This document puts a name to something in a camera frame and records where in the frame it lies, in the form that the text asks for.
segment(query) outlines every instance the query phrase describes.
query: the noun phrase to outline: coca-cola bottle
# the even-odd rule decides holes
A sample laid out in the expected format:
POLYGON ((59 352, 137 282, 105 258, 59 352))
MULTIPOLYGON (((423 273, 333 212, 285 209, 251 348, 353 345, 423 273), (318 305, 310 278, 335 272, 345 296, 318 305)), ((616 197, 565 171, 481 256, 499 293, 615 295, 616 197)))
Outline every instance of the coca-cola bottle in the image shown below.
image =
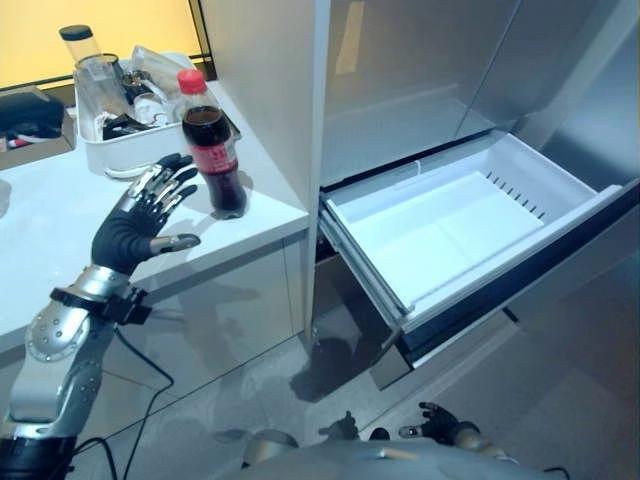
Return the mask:
POLYGON ((244 214, 247 196, 238 180, 238 157, 231 127, 199 70, 181 70, 178 83, 184 96, 182 131, 191 154, 209 186, 211 204, 223 219, 244 214))

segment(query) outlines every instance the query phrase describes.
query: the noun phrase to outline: black cable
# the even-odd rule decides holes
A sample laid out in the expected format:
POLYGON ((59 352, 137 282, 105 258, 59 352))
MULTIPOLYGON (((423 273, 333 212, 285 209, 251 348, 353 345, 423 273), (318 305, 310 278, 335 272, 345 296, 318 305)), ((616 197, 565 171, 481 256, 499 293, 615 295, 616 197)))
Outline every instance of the black cable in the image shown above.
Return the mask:
POLYGON ((571 480, 571 475, 564 467, 550 467, 543 470, 544 473, 562 472, 567 480, 571 480))
POLYGON ((49 480, 55 478, 58 475, 58 472, 60 471, 61 468, 71 463, 71 460, 73 459, 73 457, 75 457, 78 453, 84 451, 86 447, 94 443, 99 443, 100 445, 102 445, 102 448, 104 449, 104 452, 107 455, 107 462, 109 463, 111 478, 112 480, 118 480, 118 475, 116 473, 116 464, 113 461, 113 453, 111 452, 111 447, 109 447, 109 444, 107 443, 107 441, 101 437, 92 437, 88 440, 85 440, 76 448, 74 448, 73 451, 69 454, 68 458, 64 458, 62 461, 60 461, 58 466, 51 472, 51 474, 47 478, 49 480))
POLYGON ((131 343, 129 343, 129 341, 122 336, 122 333, 120 333, 120 330, 117 327, 115 329, 115 332, 116 332, 116 337, 118 338, 118 340, 120 340, 122 342, 122 344, 125 347, 127 347, 129 350, 131 350, 131 352, 133 352, 138 358, 140 358, 143 362, 145 362, 147 365, 149 365, 151 368, 153 368, 156 372, 158 372, 160 375, 162 375, 164 378, 166 378, 168 380, 168 382, 169 382, 169 384, 167 386, 165 386, 165 387, 161 388, 160 390, 158 390, 153 395, 153 397, 151 397, 151 401, 149 401, 149 405, 147 406, 147 410, 145 411, 144 417, 142 418, 142 423, 140 424, 140 429, 138 430, 138 435, 136 436, 136 440, 133 443, 133 448, 131 449, 131 453, 129 454, 129 460, 127 461, 127 468, 125 468, 125 471, 124 471, 124 477, 122 477, 122 480, 127 480, 127 476, 129 475, 129 469, 131 468, 131 462, 133 462, 133 457, 136 454, 136 449, 138 448, 138 443, 140 442, 140 437, 142 437, 142 431, 144 430, 144 427, 145 427, 145 425, 147 423, 147 419, 149 418, 149 413, 151 412, 151 408, 153 407, 153 403, 156 401, 156 398, 158 398, 158 396, 161 393, 164 393, 169 388, 171 388, 173 386, 173 384, 175 383, 175 381, 173 380, 173 377, 171 375, 169 375, 167 372, 162 370, 162 368, 160 368, 158 365, 153 363, 153 361, 151 361, 149 358, 147 358, 136 347, 131 345, 131 343))

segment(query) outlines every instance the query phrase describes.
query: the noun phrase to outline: white drawer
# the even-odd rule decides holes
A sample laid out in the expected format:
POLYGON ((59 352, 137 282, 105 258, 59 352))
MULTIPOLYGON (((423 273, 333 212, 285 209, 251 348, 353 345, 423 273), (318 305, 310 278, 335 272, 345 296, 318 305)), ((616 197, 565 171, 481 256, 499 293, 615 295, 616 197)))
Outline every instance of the white drawer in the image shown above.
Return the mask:
POLYGON ((622 192, 617 185, 596 192, 514 136, 492 132, 323 193, 320 228, 401 334, 622 192))

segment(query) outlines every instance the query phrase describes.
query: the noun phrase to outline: white plastic tray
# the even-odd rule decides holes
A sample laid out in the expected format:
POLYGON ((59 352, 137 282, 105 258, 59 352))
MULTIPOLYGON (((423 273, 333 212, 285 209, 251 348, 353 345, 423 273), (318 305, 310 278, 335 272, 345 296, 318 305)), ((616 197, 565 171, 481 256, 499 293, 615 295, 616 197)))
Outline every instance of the white plastic tray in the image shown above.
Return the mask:
MULTIPOLYGON (((164 53, 163 55, 185 68, 195 68, 186 55, 181 53, 164 53)), ((120 61, 123 68, 127 67, 128 62, 127 59, 120 61)), ((111 177, 135 177, 149 164, 158 161, 164 155, 188 152, 180 123, 111 140, 96 140, 93 133, 93 119, 86 114, 87 107, 77 90, 76 106, 78 137, 86 145, 87 159, 90 164, 100 165, 111 177)))
POLYGON ((321 226, 388 320, 435 315, 620 188, 597 193, 511 135, 485 142, 325 196, 321 226))

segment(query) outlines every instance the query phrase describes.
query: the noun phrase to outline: robotic arm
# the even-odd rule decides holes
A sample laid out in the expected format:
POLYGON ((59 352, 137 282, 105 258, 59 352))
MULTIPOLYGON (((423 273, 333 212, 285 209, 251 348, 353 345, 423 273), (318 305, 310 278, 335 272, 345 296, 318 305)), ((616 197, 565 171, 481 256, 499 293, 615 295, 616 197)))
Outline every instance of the robotic arm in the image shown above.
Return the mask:
POLYGON ((62 479, 101 382, 102 358, 116 324, 143 323, 151 309, 129 278, 138 264, 193 247, 191 234, 156 235, 196 191, 179 154, 151 166, 117 202, 93 239, 91 265, 55 288, 26 333, 26 358, 0 424, 0 479, 62 479))

